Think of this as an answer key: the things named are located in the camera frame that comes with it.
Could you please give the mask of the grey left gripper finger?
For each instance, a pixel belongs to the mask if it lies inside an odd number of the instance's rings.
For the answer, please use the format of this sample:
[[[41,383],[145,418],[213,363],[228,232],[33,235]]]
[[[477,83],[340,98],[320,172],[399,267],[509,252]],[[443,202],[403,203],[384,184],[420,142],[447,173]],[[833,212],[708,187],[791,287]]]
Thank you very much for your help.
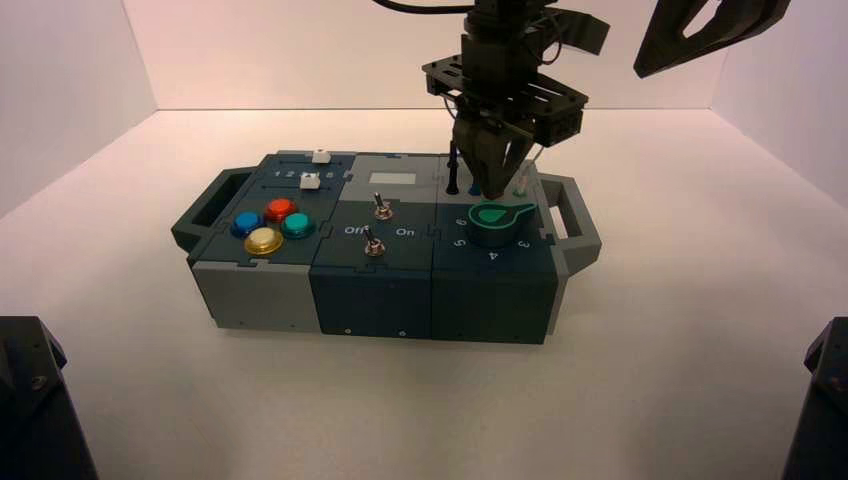
[[[490,197],[500,198],[533,146],[530,136],[503,129],[497,132],[490,161]]]
[[[485,198],[498,198],[495,176],[490,163],[496,155],[492,152],[493,136],[482,120],[457,119],[453,127],[453,140]]]

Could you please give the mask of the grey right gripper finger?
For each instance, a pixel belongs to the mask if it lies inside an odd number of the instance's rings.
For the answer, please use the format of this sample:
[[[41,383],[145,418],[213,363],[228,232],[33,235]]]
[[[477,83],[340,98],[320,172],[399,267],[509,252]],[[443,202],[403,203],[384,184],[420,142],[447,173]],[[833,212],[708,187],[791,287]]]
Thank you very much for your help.
[[[719,1],[707,22],[691,35],[684,30],[708,4],[708,1],[658,1],[633,64],[639,78],[708,55],[717,49],[727,9]]]
[[[789,0],[722,1],[727,9],[722,27],[726,27],[727,33],[715,51],[765,32],[784,17],[789,4]]]

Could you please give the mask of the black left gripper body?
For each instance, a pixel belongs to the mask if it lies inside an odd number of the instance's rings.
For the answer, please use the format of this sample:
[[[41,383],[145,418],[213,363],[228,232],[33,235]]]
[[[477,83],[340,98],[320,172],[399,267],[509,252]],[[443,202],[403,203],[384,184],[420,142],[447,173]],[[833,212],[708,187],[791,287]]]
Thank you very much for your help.
[[[422,66],[426,89],[473,117],[554,146],[580,133],[588,97],[538,71],[553,45],[561,39],[550,33],[507,42],[464,34],[461,53]]]

